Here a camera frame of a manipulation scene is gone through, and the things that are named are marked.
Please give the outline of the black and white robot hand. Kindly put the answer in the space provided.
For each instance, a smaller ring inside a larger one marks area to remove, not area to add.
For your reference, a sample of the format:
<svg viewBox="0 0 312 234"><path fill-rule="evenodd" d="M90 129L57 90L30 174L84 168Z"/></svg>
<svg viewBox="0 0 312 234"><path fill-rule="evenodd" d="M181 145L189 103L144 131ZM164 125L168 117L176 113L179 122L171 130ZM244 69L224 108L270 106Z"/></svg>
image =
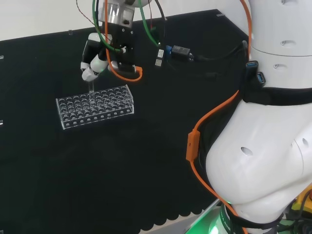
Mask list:
<svg viewBox="0 0 312 234"><path fill-rule="evenodd" d="M91 33L82 53L82 79L86 82L95 80L107 66L106 47L97 33Z"/></svg>

